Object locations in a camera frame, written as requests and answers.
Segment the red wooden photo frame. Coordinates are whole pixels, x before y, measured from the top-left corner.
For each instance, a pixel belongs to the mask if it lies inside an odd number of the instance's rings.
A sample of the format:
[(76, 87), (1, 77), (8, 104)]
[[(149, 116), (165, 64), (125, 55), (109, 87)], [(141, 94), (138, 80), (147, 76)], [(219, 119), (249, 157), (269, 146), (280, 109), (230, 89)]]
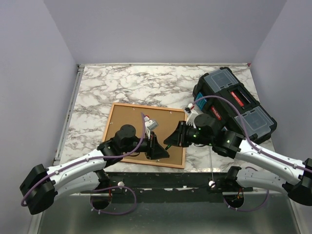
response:
[[(115, 136), (123, 125), (132, 125), (138, 139), (142, 136), (143, 122), (141, 114), (155, 120), (158, 126), (153, 129), (159, 145), (166, 148), (163, 141), (176, 129), (180, 120), (186, 120), (186, 115), (181, 109), (154, 107), (146, 105), (134, 105), (125, 103), (113, 103), (106, 128), (102, 137), (105, 142)], [(159, 156), (148, 159), (145, 153), (134, 153), (125, 157), (122, 162), (153, 165), (183, 169), (185, 168), (186, 150), (179, 147), (170, 147), (167, 150), (169, 157), (159, 158)]]

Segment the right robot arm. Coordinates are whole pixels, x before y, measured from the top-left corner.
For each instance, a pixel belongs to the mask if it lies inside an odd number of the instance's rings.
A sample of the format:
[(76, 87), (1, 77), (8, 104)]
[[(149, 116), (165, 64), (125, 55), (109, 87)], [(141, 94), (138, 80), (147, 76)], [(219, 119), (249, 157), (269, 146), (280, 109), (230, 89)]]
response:
[(210, 145), (220, 156), (249, 162), (266, 170), (262, 173), (231, 168), (224, 179), (224, 185), (230, 191), (257, 187), (285, 194), (301, 205), (312, 204), (311, 158), (302, 161), (262, 148), (241, 134), (224, 131), (208, 114), (196, 116), (192, 124), (180, 121), (164, 144), (183, 148), (191, 144)]

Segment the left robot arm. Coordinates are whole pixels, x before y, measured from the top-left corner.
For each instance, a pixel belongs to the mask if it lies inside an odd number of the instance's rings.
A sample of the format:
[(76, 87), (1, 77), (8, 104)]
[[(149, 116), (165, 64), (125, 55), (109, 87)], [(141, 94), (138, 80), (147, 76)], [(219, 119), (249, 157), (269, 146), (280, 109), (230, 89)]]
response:
[(23, 195), (21, 205), (36, 215), (64, 195), (116, 189), (104, 169), (134, 153), (144, 153), (149, 160), (169, 157), (154, 132), (143, 131), (138, 138), (134, 126), (126, 124), (112, 138), (82, 157), (57, 166), (46, 168), (39, 164), (33, 167), (19, 188)]

